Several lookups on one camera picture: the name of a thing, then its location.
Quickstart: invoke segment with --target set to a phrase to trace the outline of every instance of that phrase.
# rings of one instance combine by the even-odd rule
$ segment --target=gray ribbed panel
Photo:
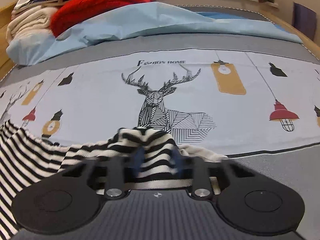
[[[207,201],[191,199],[185,190],[132,191],[107,202],[88,225],[58,236],[20,231],[14,240],[301,240],[296,234],[251,236],[230,227]]]

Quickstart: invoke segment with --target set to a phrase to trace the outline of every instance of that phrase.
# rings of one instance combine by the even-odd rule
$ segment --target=red lamp print
[[[292,132],[294,130],[294,125],[292,120],[299,119],[297,114],[290,112],[281,104],[277,99],[275,103],[275,110],[270,115],[270,121],[278,121],[281,123],[282,128],[287,132]]]
[[[22,119],[23,127],[26,127],[30,121],[34,121],[36,119],[35,113],[36,113],[36,108],[32,109],[31,112]]]

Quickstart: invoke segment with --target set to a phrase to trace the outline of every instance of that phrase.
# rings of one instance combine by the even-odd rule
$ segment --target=bed
[[[320,48],[267,11],[194,2],[161,18],[166,6],[156,24],[181,12],[189,25],[105,42],[108,33],[63,53],[52,43],[47,54],[19,55],[30,66],[8,75],[2,54],[1,122],[60,145],[103,141],[120,127],[167,131],[296,190],[306,209],[297,232],[318,240]],[[204,24],[212,19],[215,32]],[[248,21],[250,31],[239,27]]]

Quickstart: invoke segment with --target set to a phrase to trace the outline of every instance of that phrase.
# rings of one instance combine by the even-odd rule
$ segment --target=metal screw
[[[210,191],[205,188],[199,188],[195,190],[195,195],[198,197],[207,197],[210,195]]]
[[[122,194],[122,191],[118,188],[111,188],[107,190],[107,195],[110,197],[119,197]]]

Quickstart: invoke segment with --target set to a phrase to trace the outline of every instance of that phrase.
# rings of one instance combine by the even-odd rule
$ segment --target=deer print
[[[10,119],[11,115],[8,113],[9,109],[15,104],[15,102],[17,102],[20,98],[23,98],[25,96],[26,93],[28,93],[29,90],[27,90],[27,86],[25,87],[25,91],[24,92],[20,92],[20,94],[17,96],[16,94],[12,95],[10,97],[9,103],[6,107],[6,109],[4,110],[4,112],[2,113],[2,116],[0,118],[0,124],[3,124],[5,121],[7,121],[8,119]]]
[[[174,87],[175,85],[190,82],[201,72],[199,69],[195,75],[192,75],[190,70],[181,64],[179,65],[187,71],[186,76],[178,79],[174,72],[173,80],[164,82],[163,87],[159,90],[152,90],[148,83],[143,81],[144,75],[138,81],[133,79],[134,73],[141,66],[129,74],[127,79],[123,73],[121,77],[126,84],[138,87],[138,93],[146,97],[139,113],[138,126],[164,130],[173,136],[177,144],[198,143],[207,136],[211,129],[216,127],[211,117],[206,113],[184,113],[169,110],[164,106],[164,97],[175,92],[177,89]]]

